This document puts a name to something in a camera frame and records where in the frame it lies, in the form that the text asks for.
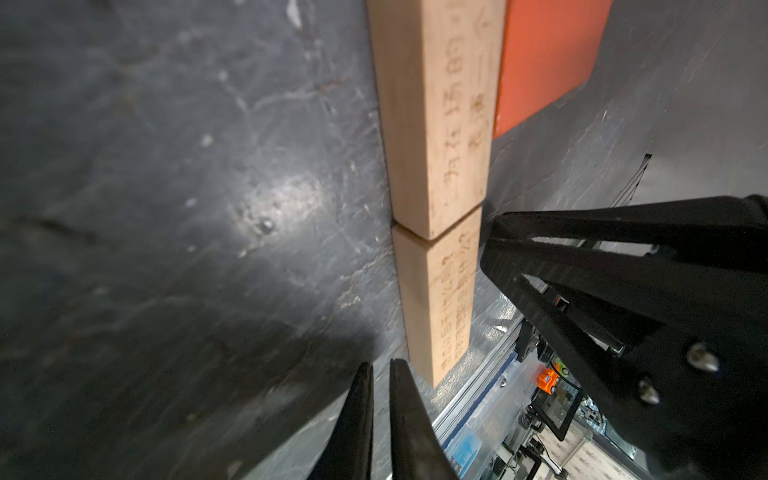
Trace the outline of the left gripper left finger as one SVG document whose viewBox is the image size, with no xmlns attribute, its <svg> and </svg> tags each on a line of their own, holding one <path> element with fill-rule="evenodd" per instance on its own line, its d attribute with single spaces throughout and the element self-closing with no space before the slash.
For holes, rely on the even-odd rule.
<svg viewBox="0 0 768 480">
<path fill-rule="evenodd" d="M 308 479 L 370 479 L 374 414 L 373 366 L 358 367 L 328 443 Z"/>
</svg>

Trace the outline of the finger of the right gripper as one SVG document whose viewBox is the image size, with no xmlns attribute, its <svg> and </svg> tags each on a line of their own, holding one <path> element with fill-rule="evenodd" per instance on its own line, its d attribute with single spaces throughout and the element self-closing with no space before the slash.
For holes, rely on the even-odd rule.
<svg viewBox="0 0 768 480">
<path fill-rule="evenodd" d="M 658 245 L 688 263 L 765 270 L 767 199 L 716 196 L 605 209 L 508 212 L 494 219 L 490 236 Z"/>
</svg>

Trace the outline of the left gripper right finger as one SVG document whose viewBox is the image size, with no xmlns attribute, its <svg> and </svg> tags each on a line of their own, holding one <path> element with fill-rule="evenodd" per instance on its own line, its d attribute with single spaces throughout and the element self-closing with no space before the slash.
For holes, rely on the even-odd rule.
<svg viewBox="0 0 768 480">
<path fill-rule="evenodd" d="M 389 405 L 392 478 L 458 480 L 404 359 L 390 361 Z"/>
</svg>

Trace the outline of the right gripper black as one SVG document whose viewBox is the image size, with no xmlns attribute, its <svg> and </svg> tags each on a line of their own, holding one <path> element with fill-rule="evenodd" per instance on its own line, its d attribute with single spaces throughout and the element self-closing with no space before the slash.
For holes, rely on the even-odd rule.
<svg viewBox="0 0 768 480">
<path fill-rule="evenodd" d="M 767 278 L 492 239 L 485 275 L 669 479 L 767 476 Z"/>
</svg>

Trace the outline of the wooden block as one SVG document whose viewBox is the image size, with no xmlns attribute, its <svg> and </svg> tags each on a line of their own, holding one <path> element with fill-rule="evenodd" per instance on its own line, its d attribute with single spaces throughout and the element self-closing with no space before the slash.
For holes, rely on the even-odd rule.
<svg viewBox="0 0 768 480">
<path fill-rule="evenodd" d="M 435 240 L 392 229 L 410 364 L 432 387 L 469 348 L 481 220 L 477 206 Z"/>
<path fill-rule="evenodd" d="M 432 240 L 486 196 L 506 4 L 367 7 L 393 217 Z"/>
</svg>

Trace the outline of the orange block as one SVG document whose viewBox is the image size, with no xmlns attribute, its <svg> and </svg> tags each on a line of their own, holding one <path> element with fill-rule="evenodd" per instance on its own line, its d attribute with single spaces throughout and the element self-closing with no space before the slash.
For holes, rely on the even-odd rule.
<svg viewBox="0 0 768 480">
<path fill-rule="evenodd" d="M 494 138 L 586 82 L 611 0 L 507 3 Z"/>
</svg>

